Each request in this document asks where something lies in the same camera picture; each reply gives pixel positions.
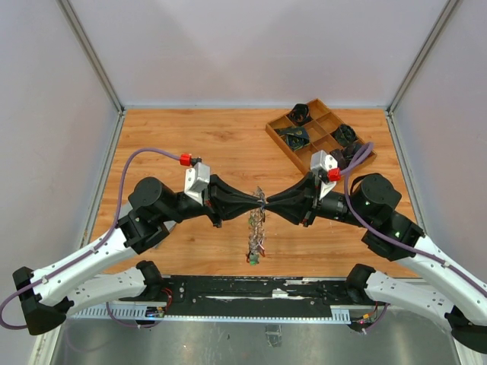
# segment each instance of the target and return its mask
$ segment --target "red cable connector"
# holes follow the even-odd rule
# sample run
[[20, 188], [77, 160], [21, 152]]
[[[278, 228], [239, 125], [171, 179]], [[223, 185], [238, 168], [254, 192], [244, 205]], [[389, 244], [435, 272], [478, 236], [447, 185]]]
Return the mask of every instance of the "red cable connector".
[[340, 169], [338, 167], [328, 171], [329, 181], [340, 181], [341, 178], [342, 176], [340, 175]]
[[191, 166], [191, 154], [182, 154], [180, 156], [180, 164], [183, 166]]

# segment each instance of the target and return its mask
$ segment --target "gray wall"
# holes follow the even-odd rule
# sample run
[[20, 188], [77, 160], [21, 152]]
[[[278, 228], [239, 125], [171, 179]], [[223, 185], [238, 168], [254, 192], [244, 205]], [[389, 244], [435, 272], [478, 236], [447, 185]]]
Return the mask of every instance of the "gray wall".
[[487, 281], [487, 2], [461, 3], [395, 113], [425, 225]]
[[386, 106], [445, 2], [72, 0], [136, 106]]
[[[0, 49], [3, 300], [14, 270], [79, 245], [116, 113], [56, 2], [2, 2]], [[24, 323], [18, 300], [5, 318]], [[33, 341], [0, 328], [0, 362], [26, 364]]]

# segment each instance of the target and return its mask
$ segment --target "wooden tabletop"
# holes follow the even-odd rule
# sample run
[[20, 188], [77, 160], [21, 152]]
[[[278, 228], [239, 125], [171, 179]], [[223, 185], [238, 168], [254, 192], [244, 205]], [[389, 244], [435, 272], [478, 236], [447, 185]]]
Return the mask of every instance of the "wooden tabletop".
[[[398, 211], [414, 219], [384, 112], [379, 109], [334, 110], [365, 140], [375, 143], [377, 159], [360, 171], [378, 172], [403, 194]], [[142, 147], [173, 154], [201, 156], [212, 173], [243, 192], [260, 186], [273, 195], [302, 178], [274, 141], [265, 124], [283, 109], [178, 109], [130, 110], [127, 113], [113, 165], [103, 195], [93, 238], [108, 229], [113, 219], [119, 177], [129, 155]], [[129, 168], [123, 201], [135, 184], [155, 176], [175, 192], [184, 186], [185, 167], [154, 153], [137, 156]], [[415, 276], [399, 265], [376, 256], [361, 242], [364, 230], [317, 218], [308, 228], [267, 213], [266, 257], [251, 266], [248, 252], [248, 213], [214, 228], [207, 217], [184, 221], [157, 249], [113, 266], [109, 273], [126, 270], [141, 260], [152, 260], [161, 273], [172, 275], [275, 275], [346, 276], [356, 263], [395, 277]]]

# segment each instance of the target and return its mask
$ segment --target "wooden tray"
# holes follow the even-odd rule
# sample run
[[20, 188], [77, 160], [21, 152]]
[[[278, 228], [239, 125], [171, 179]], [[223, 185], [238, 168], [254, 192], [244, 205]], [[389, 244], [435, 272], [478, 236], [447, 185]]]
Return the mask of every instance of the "wooden tray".
[[[307, 103], [307, 105], [310, 108], [310, 116], [313, 120], [303, 125], [303, 127], [306, 128], [307, 133], [310, 136], [310, 144], [300, 150], [293, 151], [290, 149], [284, 141], [284, 136], [278, 135], [275, 131], [275, 129], [291, 127], [294, 125], [294, 123], [286, 116], [288, 113], [266, 124], [267, 134], [303, 174], [306, 174], [310, 170], [311, 155], [315, 152], [324, 150], [326, 153], [329, 153], [337, 148], [343, 149], [343, 147], [333, 138], [331, 133], [341, 124], [345, 124], [334, 112], [328, 109], [321, 100], [315, 99]], [[357, 141], [361, 144], [366, 142], [360, 138], [359, 135], [357, 135]], [[362, 167], [367, 166], [375, 160], [376, 156], [375, 152], [372, 151], [368, 159], [355, 170], [360, 170]]]

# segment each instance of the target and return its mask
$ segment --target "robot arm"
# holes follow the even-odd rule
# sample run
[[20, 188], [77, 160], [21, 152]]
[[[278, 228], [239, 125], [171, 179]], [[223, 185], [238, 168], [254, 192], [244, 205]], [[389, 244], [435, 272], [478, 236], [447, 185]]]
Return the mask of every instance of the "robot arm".
[[[266, 209], [305, 227], [316, 217], [363, 227], [345, 195], [329, 189], [336, 175], [330, 158], [322, 151], [312, 156], [311, 172], [290, 189], [269, 197]], [[487, 352], [487, 284], [442, 252], [418, 225], [395, 211], [401, 194], [380, 174], [356, 179], [349, 199], [355, 213], [368, 226], [362, 242], [379, 256], [417, 272], [438, 292], [399, 283], [373, 268], [364, 269], [367, 267], [363, 265], [349, 275], [350, 282], [359, 278], [360, 284], [354, 290], [372, 300], [435, 318], [458, 341]]]
[[[202, 162], [186, 170], [183, 192], [175, 193], [154, 177], [141, 180], [129, 196], [132, 210], [120, 217], [102, 246], [105, 236], [45, 268], [20, 268], [14, 274], [18, 290], [40, 281], [19, 296], [27, 328], [32, 335], [54, 329], [67, 314], [122, 297], [153, 298], [161, 291], [161, 274], [151, 262], [141, 262], [114, 275], [95, 277], [103, 270], [158, 245], [169, 235], [167, 225], [206, 215], [215, 227], [262, 202], [226, 183]], [[55, 276], [55, 270], [69, 265]]]

